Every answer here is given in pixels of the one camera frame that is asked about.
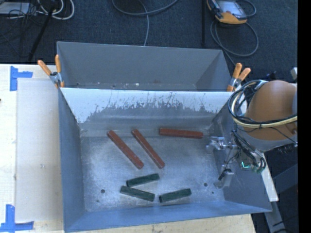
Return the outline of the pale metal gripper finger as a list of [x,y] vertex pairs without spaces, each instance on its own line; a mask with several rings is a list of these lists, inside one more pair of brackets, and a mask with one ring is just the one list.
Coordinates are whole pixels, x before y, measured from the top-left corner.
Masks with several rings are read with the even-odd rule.
[[231,169],[225,169],[213,184],[217,189],[229,187],[233,176],[234,172]]
[[211,136],[209,138],[208,144],[206,145],[207,154],[212,154],[214,153],[214,151],[220,151],[230,148],[231,144],[226,143],[224,137]]

